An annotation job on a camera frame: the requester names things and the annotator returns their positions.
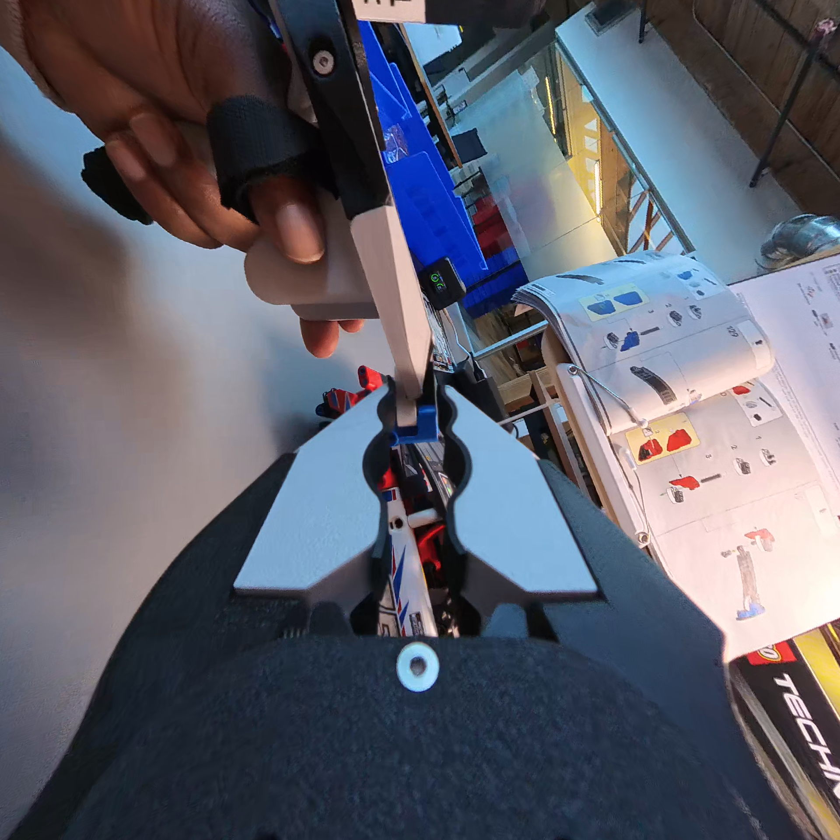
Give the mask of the person's left hand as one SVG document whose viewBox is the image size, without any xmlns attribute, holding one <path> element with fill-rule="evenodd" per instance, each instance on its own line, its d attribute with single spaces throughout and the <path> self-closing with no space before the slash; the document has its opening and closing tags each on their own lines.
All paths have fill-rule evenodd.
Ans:
<svg viewBox="0 0 840 840">
<path fill-rule="evenodd" d="M 309 185 L 286 175 L 257 183 L 252 223 L 222 205 L 215 175 L 178 127 L 205 123 L 232 97 L 286 106 L 288 57 L 248 2 L 22 1 L 2 20 L 5 49 L 104 143 L 128 191 L 168 234 L 243 252 L 263 234 L 295 264 L 324 257 Z"/>
</svg>

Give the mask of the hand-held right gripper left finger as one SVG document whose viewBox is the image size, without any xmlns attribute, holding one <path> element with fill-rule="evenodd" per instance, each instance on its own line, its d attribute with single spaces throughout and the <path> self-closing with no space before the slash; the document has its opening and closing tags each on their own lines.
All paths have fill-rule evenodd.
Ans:
<svg viewBox="0 0 840 840">
<path fill-rule="evenodd" d="M 353 633 L 353 610 L 382 589 L 371 569 L 385 522 L 376 485 L 389 465 L 394 407 L 386 382 L 290 456 L 236 595 L 299 602 L 310 634 Z"/>
</svg>

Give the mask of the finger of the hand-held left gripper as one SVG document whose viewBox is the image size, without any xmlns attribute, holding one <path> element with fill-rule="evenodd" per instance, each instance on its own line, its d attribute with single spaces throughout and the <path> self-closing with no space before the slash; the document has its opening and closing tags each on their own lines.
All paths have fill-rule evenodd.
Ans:
<svg viewBox="0 0 840 840">
<path fill-rule="evenodd" d="M 396 207 L 358 215 L 350 232 L 392 353 L 395 381 L 405 398 L 417 400 L 424 392 L 432 330 Z"/>
</svg>

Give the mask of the large blue storage bin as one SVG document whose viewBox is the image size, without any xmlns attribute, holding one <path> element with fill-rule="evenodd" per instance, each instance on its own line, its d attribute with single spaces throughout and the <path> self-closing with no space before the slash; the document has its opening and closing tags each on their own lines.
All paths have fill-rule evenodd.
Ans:
<svg viewBox="0 0 840 840">
<path fill-rule="evenodd" d="M 469 285 L 487 270 L 466 208 L 419 113 L 397 125 L 408 154 L 385 162 L 409 249 L 422 266 L 448 258 Z"/>
</svg>

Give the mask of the black lego set box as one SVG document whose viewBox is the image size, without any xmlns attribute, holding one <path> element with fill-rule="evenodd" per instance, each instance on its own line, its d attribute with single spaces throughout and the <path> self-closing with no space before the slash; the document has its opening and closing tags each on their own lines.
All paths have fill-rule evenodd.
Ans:
<svg viewBox="0 0 840 840">
<path fill-rule="evenodd" d="M 728 665 L 759 763 L 808 838 L 839 838 L 839 622 Z"/>
</svg>

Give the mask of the lego sticker sheet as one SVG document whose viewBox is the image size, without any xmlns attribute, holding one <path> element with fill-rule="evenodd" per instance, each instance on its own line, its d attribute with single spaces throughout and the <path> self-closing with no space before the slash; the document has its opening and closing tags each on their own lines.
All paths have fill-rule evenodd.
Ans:
<svg viewBox="0 0 840 840">
<path fill-rule="evenodd" d="M 436 371 L 452 374 L 455 360 L 448 345 L 447 335 L 438 313 L 426 306 L 427 321 L 432 333 L 431 360 Z"/>
</svg>

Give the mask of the blue lego panel piece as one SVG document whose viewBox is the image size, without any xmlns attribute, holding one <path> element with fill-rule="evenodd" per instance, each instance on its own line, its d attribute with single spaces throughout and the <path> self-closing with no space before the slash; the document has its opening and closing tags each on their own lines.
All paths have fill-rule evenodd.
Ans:
<svg viewBox="0 0 840 840">
<path fill-rule="evenodd" d="M 413 425 L 397 422 L 391 434 L 392 448 L 408 445 L 435 444 L 439 439 L 437 408 L 420 405 Z"/>
</svg>

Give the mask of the black charger with green display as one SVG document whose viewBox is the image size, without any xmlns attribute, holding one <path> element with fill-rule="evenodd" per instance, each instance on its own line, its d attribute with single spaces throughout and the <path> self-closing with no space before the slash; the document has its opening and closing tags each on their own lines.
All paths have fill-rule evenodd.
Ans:
<svg viewBox="0 0 840 840">
<path fill-rule="evenodd" d="M 426 300 L 436 312 L 441 312 L 466 297 L 466 285 L 448 257 L 421 268 L 417 278 Z"/>
</svg>

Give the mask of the lego race car model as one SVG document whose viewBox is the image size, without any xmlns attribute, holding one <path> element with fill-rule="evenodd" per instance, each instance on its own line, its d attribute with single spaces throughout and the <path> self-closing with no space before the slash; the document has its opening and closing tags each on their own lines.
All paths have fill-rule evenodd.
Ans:
<svg viewBox="0 0 840 840">
<path fill-rule="evenodd" d="M 457 637 L 458 612 L 441 560 L 454 488 L 441 441 L 397 444 L 377 485 L 387 514 L 389 573 L 378 629 L 389 637 Z"/>
</svg>

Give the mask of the metal air duct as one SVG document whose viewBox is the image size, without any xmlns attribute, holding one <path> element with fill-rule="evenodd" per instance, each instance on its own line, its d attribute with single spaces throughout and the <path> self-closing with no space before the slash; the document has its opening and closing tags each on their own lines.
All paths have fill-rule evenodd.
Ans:
<svg viewBox="0 0 840 840">
<path fill-rule="evenodd" d="M 776 271 L 802 261 L 834 256 L 839 249 L 838 217 L 801 214 L 777 224 L 760 247 L 757 265 Z"/>
</svg>

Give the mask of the printed instruction sheet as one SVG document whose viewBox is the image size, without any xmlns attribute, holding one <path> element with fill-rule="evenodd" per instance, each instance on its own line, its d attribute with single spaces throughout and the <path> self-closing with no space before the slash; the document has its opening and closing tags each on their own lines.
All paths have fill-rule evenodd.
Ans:
<svg viewBox="0 0 840 840">
<path fill-rule="evenodd" d="M 770 383 L 784 408 L 815 461 L 838 476 L 838 254 L 741 280 L 730 289 L 770 340 Z"/>
</svg>

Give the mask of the lego instruction booklet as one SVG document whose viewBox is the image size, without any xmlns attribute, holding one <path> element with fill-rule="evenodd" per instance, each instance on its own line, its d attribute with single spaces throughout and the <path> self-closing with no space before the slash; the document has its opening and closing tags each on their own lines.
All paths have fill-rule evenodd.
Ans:
<svg viewBox="0 0 840 840">
<path fill-rule="evenodd" d="M 656 561 L 726 659 L 838 618 L 838 500 L 770 383 L 748 306 L 700 262 L 648 251 L 520 287 L 583 372 Z"/>
</svg>

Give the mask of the black power adapter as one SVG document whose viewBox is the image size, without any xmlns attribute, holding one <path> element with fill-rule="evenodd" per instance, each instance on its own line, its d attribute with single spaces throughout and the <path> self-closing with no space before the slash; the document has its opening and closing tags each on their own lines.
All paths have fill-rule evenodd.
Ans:
<svg viewBox="0 0 840 840">
<path fill-rule="evenodd" d="M 497 384 L 472 357 L 458 362 L 451 380 L 452 387 L 494 422 L 506 422 L 508 412 Z"/>
</svg>

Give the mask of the white book stand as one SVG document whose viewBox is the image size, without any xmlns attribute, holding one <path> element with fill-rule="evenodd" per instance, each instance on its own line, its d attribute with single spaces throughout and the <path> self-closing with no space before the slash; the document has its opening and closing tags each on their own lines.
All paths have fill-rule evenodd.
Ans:
<svg viewBox="0 0 840 840">
<path fill-rule="evenodd" d="M 545 415 L 554 445 L 567 477 L 587 493 L 638 548 L 656 557 L 653 538 L 641 502 L 632 491 L 608 436 L 596 415 L 583 372 L 546 322 L 539 322 L 474 352 L 485 363 L 521 341 L 549 335 L 542 340 L 544 366 L 499 386 L 510 410 L 525 396 L 524 386 L 535 390 L 537 411 Z"/>
</svg>

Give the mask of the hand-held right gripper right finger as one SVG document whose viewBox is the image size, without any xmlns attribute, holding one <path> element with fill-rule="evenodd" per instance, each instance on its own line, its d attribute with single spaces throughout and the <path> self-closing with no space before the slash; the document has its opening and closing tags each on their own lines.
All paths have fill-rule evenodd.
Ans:
<svg viewBox="0 0 840 840">
<path fill-rule="evenodd" d="M 480 634 L 527 634 L 529 615 L 598 603 L 601 589 L 553 492 L 544 462 L 451 385 L 439 395 L 447 557 Z"/>
</svg>

